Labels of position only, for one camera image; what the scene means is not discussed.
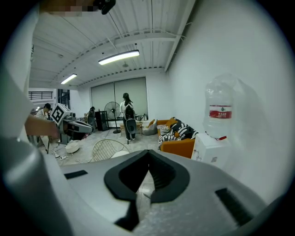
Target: bottle label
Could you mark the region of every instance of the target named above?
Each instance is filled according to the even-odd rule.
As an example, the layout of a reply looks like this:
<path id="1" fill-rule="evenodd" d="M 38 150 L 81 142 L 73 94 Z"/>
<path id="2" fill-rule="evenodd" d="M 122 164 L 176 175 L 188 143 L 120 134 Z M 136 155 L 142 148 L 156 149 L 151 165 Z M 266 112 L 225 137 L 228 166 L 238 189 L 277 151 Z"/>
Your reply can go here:
<path id="1" fill-rule="evenodd" d="M 230 119 L 231 108 L 232 106 L 210 105 L 209 117 L 219 119 Z"/>

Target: ceiling light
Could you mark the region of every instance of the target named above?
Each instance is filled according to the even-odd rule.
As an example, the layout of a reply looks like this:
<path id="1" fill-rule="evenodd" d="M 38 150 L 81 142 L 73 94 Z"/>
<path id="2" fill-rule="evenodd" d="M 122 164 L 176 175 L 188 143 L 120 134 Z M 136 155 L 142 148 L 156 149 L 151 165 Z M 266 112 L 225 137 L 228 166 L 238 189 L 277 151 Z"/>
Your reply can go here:
<path id="1" fill-rule="evenodd" d="M 129 58 L 129 57 L 135 57 L 135 56 L 139 56 L 139 50 L 133 50 L 133 51 L 129 51 L 129 52 L 125 52 L 125 53 L 119 53 L 116 55 L 113 55 L 111 57 L 107 57 L 104 58 L 102 60 L 99 60 L 98 63 L 100 65 L 104 65 L 113 61 L 118 61 L 124 58 Z"/>
<path id="2" fill-rule="evenodd" d="M 70 77 L 68 77 L 63 82 L 61 82 L 61 84 L 65 84 L 65 83 L 69 82 L 71 79 L 75 78 L 76 76 L 77 76 L 76 74 L 72 74 Z"/>

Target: table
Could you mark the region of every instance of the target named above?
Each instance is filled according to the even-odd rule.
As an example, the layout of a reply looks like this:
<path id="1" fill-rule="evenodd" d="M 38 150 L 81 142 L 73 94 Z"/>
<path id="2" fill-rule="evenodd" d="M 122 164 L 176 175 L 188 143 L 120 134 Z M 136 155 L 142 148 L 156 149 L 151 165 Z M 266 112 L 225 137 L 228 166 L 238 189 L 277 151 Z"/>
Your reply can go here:
<path id="1" fill-rule="evenodd" d="M 139 121 L 136 122 L 136 130 L 139 130 L 140 135 L 142 135 L 142 124 L 143 122 L 139 122 Z M 122 136 L 123 130 L 125 131 L 124 124 L 120 124 L 120 129 L 121 129 L 121 136 Z"/>

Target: sofa armrest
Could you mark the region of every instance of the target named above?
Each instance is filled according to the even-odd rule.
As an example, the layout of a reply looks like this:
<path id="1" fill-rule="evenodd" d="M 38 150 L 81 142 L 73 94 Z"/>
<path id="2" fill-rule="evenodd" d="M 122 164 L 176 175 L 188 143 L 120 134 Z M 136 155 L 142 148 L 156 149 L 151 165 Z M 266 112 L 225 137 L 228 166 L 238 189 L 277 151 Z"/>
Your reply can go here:
<path id="1" fill-rule="evenodd" d="M 166 124 L 169 120 L 158 120 L 157 125 Z"/>
<path id="2" fill-rule="evenodd" d="M 194 145 L 195 145 L 194 139 L 192 140 L 184 139 L 181 141 L 168 141 L 168 142 L 162 143 L 161 151 L 191 158 Z"/>

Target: gray bean bag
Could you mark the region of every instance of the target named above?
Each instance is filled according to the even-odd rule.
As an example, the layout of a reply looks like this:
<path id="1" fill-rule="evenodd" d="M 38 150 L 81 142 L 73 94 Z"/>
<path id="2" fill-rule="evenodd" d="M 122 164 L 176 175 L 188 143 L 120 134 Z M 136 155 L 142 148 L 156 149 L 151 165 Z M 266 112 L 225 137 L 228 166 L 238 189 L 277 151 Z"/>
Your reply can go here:
<path id="1" fill-rule="evenodd" d="M 142 134 L 143 135 L 155 135 L 157 133 L 157 120 L 154 124 L 152 124 L 147 130 L 143 130 Z"/>

